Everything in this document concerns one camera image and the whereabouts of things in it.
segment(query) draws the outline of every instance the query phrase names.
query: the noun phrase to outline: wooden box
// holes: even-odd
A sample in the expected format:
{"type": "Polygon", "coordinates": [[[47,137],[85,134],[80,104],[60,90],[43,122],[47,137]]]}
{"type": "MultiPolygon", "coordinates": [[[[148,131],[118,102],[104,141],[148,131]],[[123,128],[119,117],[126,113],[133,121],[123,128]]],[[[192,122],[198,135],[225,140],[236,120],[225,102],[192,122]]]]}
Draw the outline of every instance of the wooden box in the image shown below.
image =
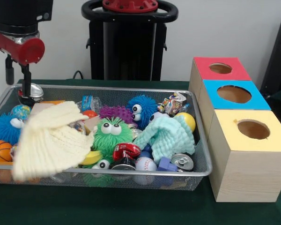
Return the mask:
{"type": "Polygon", "coordinates": [[[251,78],[238,58],[195,57],[189,90],[196,95],[198,102],[203,80],[250,81],[251,78]]]}
{"type": "Polygon", "coordinates": [[[229,80],[203,80],[199,108],[207,138],[215,109],[271,110],[252,81],[229,80]]]}
{"type": "Polygon", "coordinates": [[[208,146],[217,202],[275,202],[281,191],[281,123],[271,111],[215,110],[208,146]]]}

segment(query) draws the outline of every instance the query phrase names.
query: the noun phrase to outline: baseball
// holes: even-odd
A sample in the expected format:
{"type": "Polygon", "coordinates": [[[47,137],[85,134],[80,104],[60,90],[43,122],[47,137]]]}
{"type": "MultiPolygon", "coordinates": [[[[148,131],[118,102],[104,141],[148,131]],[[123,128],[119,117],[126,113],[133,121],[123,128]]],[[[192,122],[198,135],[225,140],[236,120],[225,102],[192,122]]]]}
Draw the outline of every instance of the baseball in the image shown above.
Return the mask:
{"type": "MultiPolygon", "coordinates": [[[[147,157],[140,157],[135,162],[135,169],[139,171],[156,171],[157,166],[155,162],[147,157]]],[[[153,183],[154,176],[135,175],[134,182],[140,185],[148,185],[153,183]]]]}

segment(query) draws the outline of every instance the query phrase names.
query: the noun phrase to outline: light blue knitted cloth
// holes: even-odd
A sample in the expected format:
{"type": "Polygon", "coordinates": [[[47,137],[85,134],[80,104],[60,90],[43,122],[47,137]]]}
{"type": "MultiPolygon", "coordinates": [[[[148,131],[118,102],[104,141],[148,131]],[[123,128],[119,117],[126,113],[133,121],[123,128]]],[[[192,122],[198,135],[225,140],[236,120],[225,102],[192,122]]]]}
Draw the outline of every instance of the light blue knitted cloth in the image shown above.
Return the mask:
{"type": "Polygon", "coordinates": [[[144,149],[149,143],[157,164],[161,157],[171,158],[176,153],[193,154],[195,152],[192,131],[183,116],[160,117],[153,120],[134,140],[134,143],[140,149],[144,149]]]}

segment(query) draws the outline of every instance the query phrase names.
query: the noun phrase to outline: black cable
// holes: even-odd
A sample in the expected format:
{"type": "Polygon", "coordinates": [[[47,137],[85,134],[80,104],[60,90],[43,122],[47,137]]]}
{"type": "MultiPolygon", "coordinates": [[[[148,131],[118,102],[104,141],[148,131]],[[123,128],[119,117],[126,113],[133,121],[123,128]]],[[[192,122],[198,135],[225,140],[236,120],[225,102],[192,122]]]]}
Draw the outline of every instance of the black cable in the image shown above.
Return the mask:
{"type": "Polygon", "coordinates": [[[77,71],[74,73],[73,79],[76,78],[76,75],[77,75],[77,74],[80,74],[81,79],[84,79],[83,74],[82,74],[82,72],[81,72],[80,70],[77,70],[77,71]]]}

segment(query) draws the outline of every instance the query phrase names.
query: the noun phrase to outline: metal basket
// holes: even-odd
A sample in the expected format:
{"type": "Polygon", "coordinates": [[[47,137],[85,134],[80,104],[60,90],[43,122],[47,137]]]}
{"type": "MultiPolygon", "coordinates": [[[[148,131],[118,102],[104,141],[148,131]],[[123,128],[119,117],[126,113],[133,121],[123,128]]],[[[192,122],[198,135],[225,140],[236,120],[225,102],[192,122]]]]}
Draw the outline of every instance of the metal basket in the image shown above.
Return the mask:
{"type": "MultiPolygon", "coordinates": [[[[122,89],[103,87],[78,87],[41,85],[44,90],[44,101],[67,100],[79,102],[84,95],[99,97],[103,105],[127,105],[128,101],[145,94],[156,102],[162,102],[174,91],[178,91],[187,98],[190,104],[188,113],[196,120],[194,131],[195,153],[191,156],[194,162],[192,172],[146,172],[124,170],[99,170],[70,168],[54,177],[34,179],[21,184],[37,184],[49,186],[73,187],[109,187],[109,188],[144,188],[144,189],[171,189],[193,191],[204,176],[212,171],[211,159],[206,138],[203,131],[201,116],[195,96],[184,90],[147,90],[147,89],[122,89]]],[[[0,115],[8,113],[20,104],[18,90],[20,85],[12,86],[5,90],[0,97],[0,115]]],[[[12,180],[12,165],[0,165],[0,183],[20,184],[12,180]]]]}

